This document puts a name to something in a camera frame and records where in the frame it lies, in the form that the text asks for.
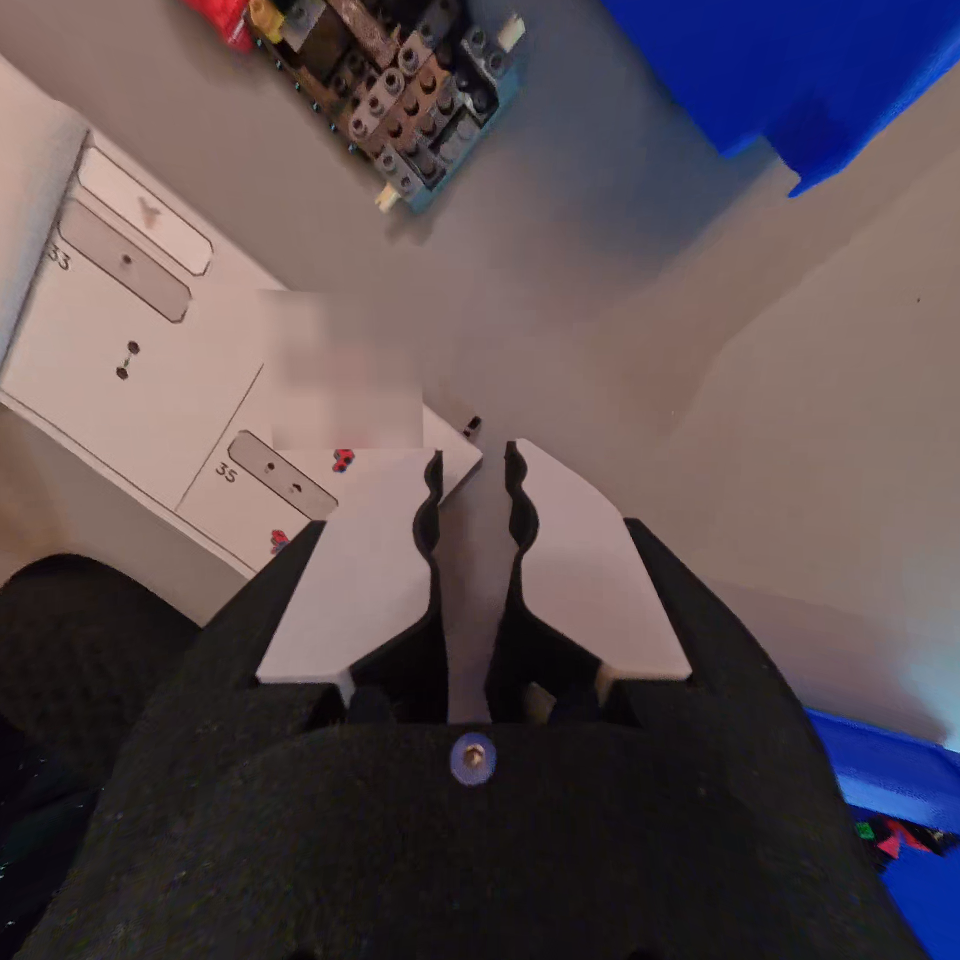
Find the red packet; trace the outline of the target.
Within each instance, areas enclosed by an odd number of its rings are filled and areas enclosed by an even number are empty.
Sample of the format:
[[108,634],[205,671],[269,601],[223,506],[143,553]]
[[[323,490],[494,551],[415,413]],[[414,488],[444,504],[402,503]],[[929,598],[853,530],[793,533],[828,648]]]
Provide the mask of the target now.
[[246,20],[249,1],[181,1],[198,14],[230,50],[247,54],[255,41]]

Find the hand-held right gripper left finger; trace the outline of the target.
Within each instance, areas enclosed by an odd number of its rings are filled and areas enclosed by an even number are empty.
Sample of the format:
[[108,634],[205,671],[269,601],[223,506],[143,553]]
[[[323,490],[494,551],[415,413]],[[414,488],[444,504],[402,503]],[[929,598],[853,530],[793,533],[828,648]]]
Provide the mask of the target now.
[[379,656],[430,612],[430,523],[443,455],[418,448],[357,475],[322,526],[255,678],[261,685],[378,685]]

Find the person's dark trousers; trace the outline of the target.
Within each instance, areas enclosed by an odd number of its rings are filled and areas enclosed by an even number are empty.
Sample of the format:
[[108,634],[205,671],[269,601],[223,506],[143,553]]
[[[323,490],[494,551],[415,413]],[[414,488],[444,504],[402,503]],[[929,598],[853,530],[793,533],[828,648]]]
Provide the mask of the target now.
[[2,958],[62,887],[124,741],[200,630],[94,558],[55,554],[2,584]]

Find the grey brown lego build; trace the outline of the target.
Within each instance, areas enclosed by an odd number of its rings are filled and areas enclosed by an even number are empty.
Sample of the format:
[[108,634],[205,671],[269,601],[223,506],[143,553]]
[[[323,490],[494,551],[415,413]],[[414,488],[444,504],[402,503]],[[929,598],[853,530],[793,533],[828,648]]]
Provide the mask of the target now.
[[378,210],[430,207],[521,85],[517,12],[469,2],[246,2],[246,32],[313,114],[381,178]]

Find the pile of colourful lego pieces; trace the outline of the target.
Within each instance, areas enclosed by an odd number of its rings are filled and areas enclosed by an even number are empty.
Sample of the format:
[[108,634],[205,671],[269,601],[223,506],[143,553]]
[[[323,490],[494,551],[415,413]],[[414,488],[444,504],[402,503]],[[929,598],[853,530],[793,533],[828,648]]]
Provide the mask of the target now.
[[897,861],[904,849],[944,858],[959,845],[959,836],[955,833],[882,814],[857,818],[854,828],[879,874]]

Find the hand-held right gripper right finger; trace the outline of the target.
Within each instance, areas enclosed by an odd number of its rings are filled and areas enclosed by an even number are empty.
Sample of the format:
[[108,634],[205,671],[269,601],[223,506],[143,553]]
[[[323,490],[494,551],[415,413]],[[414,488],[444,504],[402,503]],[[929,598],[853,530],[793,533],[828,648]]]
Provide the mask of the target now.
[[486,676],[489,700],[555,698],[618,682],[687,681],[690,660],[618,508],[559,460],[508,442],[516,553]]

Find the blue plastic bin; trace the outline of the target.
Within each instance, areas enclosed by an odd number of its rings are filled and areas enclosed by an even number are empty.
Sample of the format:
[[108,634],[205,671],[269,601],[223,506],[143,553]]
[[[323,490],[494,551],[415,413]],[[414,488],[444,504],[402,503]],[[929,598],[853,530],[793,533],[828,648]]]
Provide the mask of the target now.
[[957,1],[605,1],[715,151],[831,179],[958,64]]
[[[926,740],[807,712],[855,822],[876,814],[959,836],[959,756]],[[905,848],[881,881],[931,958],[959,957],[959,845]]]

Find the white instruction booklet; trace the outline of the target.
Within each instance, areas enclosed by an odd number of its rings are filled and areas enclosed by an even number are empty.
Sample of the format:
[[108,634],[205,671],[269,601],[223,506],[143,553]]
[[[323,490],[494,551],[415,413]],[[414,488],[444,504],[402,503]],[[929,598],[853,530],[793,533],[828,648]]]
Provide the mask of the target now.
[[395,452],[267,449],[279,289],[97,129],[2,132],[2,401],[246,578]]

